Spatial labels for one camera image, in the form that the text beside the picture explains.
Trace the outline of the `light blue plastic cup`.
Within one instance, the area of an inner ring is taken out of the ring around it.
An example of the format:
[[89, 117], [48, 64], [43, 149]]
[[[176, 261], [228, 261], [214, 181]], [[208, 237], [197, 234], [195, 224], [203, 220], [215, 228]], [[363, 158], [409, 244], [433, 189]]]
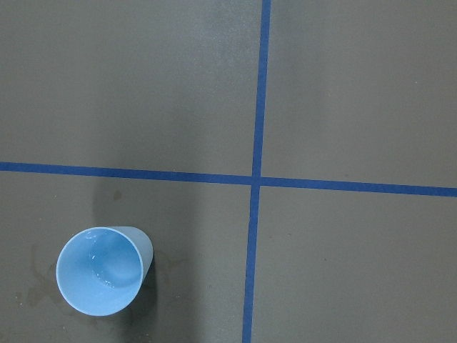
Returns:
[[61, 250], [56, 282], [75, 310], [109, 316], [132, 303], [153, 258], [153, 244], [142, 230], [92, 227], [74, 235]]

